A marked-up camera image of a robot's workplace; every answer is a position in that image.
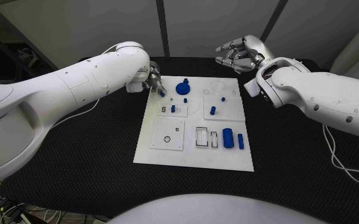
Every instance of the black mesh surface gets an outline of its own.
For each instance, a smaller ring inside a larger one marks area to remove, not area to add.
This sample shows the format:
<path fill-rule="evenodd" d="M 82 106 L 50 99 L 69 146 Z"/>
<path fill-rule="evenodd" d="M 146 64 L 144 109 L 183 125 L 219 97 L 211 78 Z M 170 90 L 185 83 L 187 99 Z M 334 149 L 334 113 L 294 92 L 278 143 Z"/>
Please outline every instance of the black mesh surface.
<path fill-rule="evenodd" d="M 134 164 L 148 91 L 121 89 L 53 128 L 0 194 L 40 207 L 115 216 L 170 195 L 220 193 L 272 202 L 330 223 L 357 223 L 359 184 L 331 166 L 321 124 L 296 107 L 273 109 L 262 97 L 249 97 L 243 83 L 255 72 L 237 75 L 206 58 L 152 60 L 162 75 L 237 78 L 255 172 Z M 315 68 L 309 61 L 305 65 Z M 331 133 L 343 164 L 359 167 L 359 137 Z"/>

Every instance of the white wall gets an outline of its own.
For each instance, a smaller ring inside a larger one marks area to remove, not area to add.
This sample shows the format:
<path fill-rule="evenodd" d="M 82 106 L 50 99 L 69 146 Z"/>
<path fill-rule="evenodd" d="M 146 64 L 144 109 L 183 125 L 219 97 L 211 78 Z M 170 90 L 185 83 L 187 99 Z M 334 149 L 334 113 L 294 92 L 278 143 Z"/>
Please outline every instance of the white wall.
<path fill-rule="evenodd" d="M 18 0 L 0 12 L 59 68 L 122 41 L 164 55 L 155 0 Z"/>
<path fill-rule="evenodd" d="M 278 57 L 311 59 L 330 68 L 359 32 L 359 0 L 289 0 L 266 39 Z"/>
<path fill-rule="evenodd" d="M 172 57 L 213 57 L 214 48 L 260 36 L 278 0 L 164 0 Z"/>

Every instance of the blue object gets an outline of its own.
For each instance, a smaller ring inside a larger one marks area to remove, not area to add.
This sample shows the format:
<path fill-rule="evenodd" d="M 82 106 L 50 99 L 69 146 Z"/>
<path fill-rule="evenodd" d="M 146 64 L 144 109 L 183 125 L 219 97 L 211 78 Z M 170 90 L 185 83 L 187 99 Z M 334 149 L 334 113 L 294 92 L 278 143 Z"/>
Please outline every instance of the blue object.
<path fill-rule="evenodd" d="M 183 82 L 180 84 L 177 84 L 177 86 L 175 86 L 175 92 L 177 92 L 177 94 L 184 95 L 184 94 L 188 93 L 188 91 L 190 91 L 188 80 L 185 78 L 183 80 Z"/>
<path fill-rule="evenodd" d="M 239 143 L 239 149 L 242 150 L 245 148 L 245 144 L 243 144 L 243 136 L 240 134 L 237 134 L 237 143 Z"/>
<path fill-rule="evenodd" d="M 210 115 L 214 115 L 214 106 L 210 108 Z"/>
<path fill-rule="evenodd" d="M 223 146 L 224 148 L 233 148 L 233 133 L 230 128 L 223 129 Z"/>

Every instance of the black table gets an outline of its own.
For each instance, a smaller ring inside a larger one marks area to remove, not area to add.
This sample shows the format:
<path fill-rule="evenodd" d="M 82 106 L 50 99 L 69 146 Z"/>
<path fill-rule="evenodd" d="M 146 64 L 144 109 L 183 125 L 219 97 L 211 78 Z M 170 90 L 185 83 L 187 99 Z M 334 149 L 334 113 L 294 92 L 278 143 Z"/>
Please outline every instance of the black table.
<path fill-rule="evenodd" d="M 48 132 L 0 194 L 50 209 L 115 216 L 170 195 L 220 193 L 272 202 L 330 223 L 357 223 L 359 184 L 330 163 L 321 124 L 292 105 L 273 109 L 262 97 L 249 97 L 243 83 L 255 71 L 237 75 L 206 58 L 152 60 L 162 75 L 237 78 L 255 172 L 134 164 L 148 91 L 121 89 Z M 343 164 L 359 167 L 359 137 L 331 133 Z"/>

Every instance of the robotic hand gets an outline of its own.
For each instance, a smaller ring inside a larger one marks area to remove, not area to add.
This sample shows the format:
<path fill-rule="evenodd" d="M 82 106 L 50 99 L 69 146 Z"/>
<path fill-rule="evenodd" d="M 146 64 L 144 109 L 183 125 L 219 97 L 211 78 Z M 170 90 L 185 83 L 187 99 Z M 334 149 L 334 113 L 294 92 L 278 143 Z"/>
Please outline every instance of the robotic hand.
<path fill-rule="evenodd" d="M 115 90 L 164 93 L 158 65 L 135 42 L 72 66 L 0 85 L 0 180 L 30 160 L 57 120 Z"/>
<path fill-rule="evenodd" d="M 245 84 L 252 97 L 258 94 L 275 108 L 295 105 L 305 116 L 327 126 L 359 135 L 359 80 L 331 73 L 311 73 L 301 62 L 275 58 L 262 41 L 247 35 L 216 48 L 227 50 L 219 64 L 242 72 L 258 69 Z"/>

